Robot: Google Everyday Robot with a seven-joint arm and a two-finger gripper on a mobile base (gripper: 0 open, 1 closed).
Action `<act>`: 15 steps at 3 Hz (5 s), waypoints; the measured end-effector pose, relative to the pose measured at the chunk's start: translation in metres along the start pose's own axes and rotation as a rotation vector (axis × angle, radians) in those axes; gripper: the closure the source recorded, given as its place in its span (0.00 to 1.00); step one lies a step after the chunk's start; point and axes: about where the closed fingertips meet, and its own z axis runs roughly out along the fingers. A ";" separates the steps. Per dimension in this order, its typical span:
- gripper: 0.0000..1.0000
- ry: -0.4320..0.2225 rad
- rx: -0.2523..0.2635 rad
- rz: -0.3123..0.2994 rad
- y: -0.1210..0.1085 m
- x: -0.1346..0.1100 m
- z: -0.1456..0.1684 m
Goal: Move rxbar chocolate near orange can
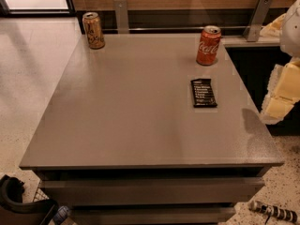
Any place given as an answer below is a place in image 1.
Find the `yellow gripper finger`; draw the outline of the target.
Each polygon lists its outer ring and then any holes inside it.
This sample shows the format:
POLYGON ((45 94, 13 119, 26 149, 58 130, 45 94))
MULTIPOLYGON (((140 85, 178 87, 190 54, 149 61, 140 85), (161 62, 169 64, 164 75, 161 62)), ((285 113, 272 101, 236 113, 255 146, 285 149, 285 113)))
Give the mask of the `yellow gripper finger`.
POLYGON ((275 125, 281 122, 292 110, 293 105, 282 99, 266 97, 262 103, 260 119, 266 125, 275 125))

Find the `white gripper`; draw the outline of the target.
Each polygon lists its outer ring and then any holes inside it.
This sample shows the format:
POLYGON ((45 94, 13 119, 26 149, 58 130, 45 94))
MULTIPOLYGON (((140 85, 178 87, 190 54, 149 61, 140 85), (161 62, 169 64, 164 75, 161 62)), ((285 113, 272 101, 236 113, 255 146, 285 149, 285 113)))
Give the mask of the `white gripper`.
MULTIPOLYGON (((280 49, 291 57, 300 56, 300 0, 296 0, 285 14, 280 49)), ((300 61, 292 61, 283 67, 274 94, 277 98, 300 100, 300 61)))

